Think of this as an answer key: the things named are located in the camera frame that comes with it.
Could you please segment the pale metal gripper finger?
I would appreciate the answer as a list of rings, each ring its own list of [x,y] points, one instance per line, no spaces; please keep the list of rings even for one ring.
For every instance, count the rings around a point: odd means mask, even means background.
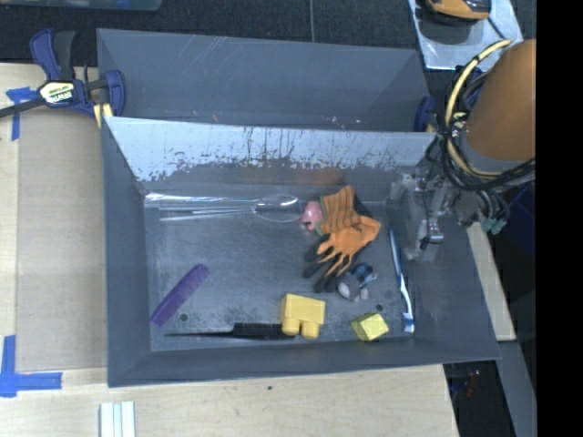
[[[404,257],[409,261],[433,263],[438,251],[438,237],[417,235],[404,249]]]
[[[405,218],[412,219],[418,213],[415,179],[411,174],[402,174],[389,187],[386,200],[389,209],[399,211]]]

